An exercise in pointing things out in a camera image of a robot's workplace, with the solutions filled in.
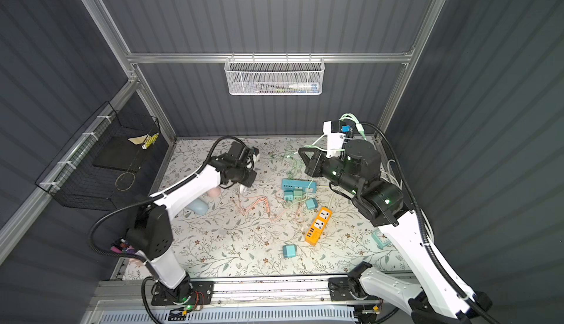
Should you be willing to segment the light green charger plug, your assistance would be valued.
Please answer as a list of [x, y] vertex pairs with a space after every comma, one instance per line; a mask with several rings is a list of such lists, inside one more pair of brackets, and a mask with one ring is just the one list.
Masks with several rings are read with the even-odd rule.
[[302, 201], [303, 198], [304, 198], [304, 191], [303, 191], [303, 189], [301, 189], [301, 188], [300, 188], [300, 189], [294, 189], [294, 190], [292, 191], [292, 200], [293, 200], [294, 202]]

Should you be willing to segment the blue-grey charger plug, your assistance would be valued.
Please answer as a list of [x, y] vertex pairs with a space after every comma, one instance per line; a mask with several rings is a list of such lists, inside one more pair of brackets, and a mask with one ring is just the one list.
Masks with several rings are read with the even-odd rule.
[[305, 207], [307, 210], [314, 210], [318, 208], [318, 203], [316, 199], [307, 199], [305, 201]]

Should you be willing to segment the teal charger plug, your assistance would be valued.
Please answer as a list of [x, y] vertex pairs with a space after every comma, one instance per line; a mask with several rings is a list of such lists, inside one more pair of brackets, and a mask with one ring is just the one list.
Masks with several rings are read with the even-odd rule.
[[293, 190], [286, 190], [283, 192], [283, 199], [285, 200], [285, 202], [292, 202], [295, 197], [294, 197], [294, 191]]

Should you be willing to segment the teal charger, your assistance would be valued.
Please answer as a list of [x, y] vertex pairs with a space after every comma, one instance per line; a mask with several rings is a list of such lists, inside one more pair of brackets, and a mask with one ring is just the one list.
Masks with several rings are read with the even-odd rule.
[[297, 256], [297, 246], [296, 245], [285, 245], [283, 246], [283, 257], [284, 259], [291, 259]]

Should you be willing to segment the pink wireless mouse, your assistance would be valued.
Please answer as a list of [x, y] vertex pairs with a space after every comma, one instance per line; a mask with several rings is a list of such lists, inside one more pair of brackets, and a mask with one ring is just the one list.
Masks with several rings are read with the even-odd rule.
[[222, 189], [220, 187], [215, 187], [207, 192], [207, 196], [210, 199], [216, 199], [221, 194], [221, 192]]

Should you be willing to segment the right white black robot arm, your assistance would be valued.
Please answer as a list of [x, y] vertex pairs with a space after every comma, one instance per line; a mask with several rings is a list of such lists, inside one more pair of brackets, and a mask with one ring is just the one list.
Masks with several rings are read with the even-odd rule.
[[430, 239], [421, 207], [408, 185], [399, 187], [381, 176], [382, 156], [367, 139], [356, 139], [363, 124], [326, 121], [326, 149], [304, 146], [298, 150], [305, 174], [327, 179], [376, 227], [407, 262], [417, 278], [402, 281], [362, 262], [348, 273], [353, 297], [374, 296], [409, 315], [414, 323], [470, 323], [489, 315], [492, 301], [474, 291], [449, 265]]

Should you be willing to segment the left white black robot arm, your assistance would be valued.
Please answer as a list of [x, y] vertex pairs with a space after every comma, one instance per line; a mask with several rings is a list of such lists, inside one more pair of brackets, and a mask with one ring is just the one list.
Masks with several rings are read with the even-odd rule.
[[95, 233], [111, 217], [130, 209], [136, 211], [133, 226], [126, 232], [126, 241], [135, 253], [125, 258], [140, 261], [149, 270], [152, 279], [175, 304], [188, 303], [195, 290], [190, 277], [182, 268], [172, 250], [171, 221], [192, 202], [212, 189], [229, 188], [235, 184], [251, 187], [256, 179], [255, 164], [259, 158], [256, 147], [246, 145], [234, 136], [217, 139], [201, 166], [191, 175], [147, 200], [117, 209], [98, 219], [88, 234], [88, 245], [104, 256], [119, 254], [95, 244]]

